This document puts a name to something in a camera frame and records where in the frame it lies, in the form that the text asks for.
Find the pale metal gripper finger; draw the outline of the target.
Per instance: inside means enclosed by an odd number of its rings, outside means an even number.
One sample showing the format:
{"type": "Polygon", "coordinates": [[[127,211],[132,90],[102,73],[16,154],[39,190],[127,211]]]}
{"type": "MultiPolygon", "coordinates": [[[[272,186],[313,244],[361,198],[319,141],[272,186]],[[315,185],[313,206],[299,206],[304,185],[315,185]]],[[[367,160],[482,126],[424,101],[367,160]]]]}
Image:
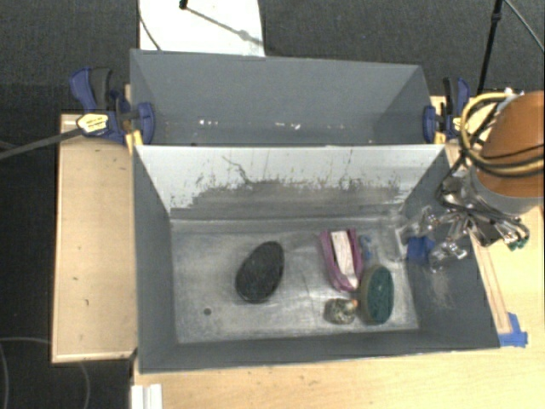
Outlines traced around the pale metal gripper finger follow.
{"type": "Polygon", "coordinates": [[[468,251],[459,246],[456,241],[445,240],[437,243],[427,255],[428,265],[432,272],[438,272],[444,267],[465,259],[468,251]]]}
{"type": "Polygon", "coordinates": [[[439,225],[439,218],[430,209],[421,209],[413,216],[407,225],[409,238],[428,236],[439,225]]]}

